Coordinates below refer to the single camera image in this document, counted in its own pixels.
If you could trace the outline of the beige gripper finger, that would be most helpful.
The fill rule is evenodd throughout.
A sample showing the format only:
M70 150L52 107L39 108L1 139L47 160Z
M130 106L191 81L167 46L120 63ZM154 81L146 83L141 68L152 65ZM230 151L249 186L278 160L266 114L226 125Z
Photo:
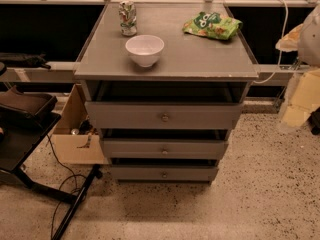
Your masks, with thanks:
M320 68L294 73L285 91L279 112L279 130L294 131L320 108Z

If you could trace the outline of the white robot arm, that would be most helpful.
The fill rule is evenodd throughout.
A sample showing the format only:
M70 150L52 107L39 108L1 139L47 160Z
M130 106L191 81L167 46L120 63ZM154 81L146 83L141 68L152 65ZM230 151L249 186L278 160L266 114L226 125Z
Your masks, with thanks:
M298 52L298 59L310 66L302 76L289 81L288 101L281 107L281 123L286 127L301 127L320 108L320 5L304 22L276 43L283 52Z

